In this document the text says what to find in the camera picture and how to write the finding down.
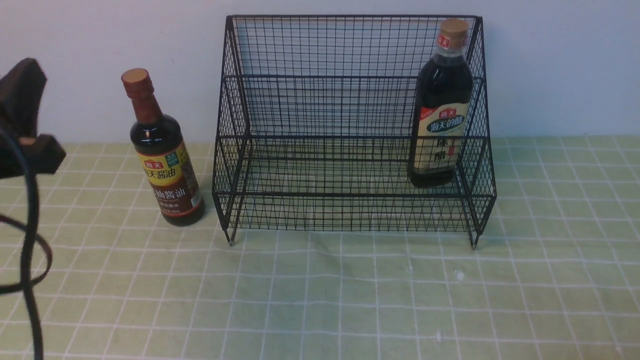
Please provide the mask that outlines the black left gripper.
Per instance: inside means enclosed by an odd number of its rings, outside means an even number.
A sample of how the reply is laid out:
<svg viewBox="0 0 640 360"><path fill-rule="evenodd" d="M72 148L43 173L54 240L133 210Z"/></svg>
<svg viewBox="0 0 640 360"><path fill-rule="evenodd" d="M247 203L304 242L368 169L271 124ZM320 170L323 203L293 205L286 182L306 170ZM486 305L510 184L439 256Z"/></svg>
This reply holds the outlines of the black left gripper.
<svg viewBox="0 0 640 360"><path fill-rule="evenodd" d="M0 80L1 133L17 143L18 152L2 136L1 178L22 177L25 166L35 174L55 174L66 151L51 134L39 133L38 116L47 77L39 62L20 60Z"/></svg>

